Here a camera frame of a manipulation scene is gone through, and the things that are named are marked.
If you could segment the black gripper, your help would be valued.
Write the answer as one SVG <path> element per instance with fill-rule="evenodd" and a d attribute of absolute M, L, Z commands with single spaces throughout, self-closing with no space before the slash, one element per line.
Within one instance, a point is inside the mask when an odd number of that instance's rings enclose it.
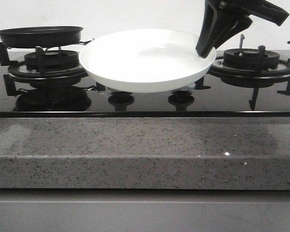
<path fill-rule="evenodd" d="M 253 22 L 249 15 L 281 26 L 290 14 L 266 0 L 205 1 L 203 26 L 196 45 L 198 55 L 206 58 L 213 47 L 220 47 L 234 35 L 249 28 Z"/>

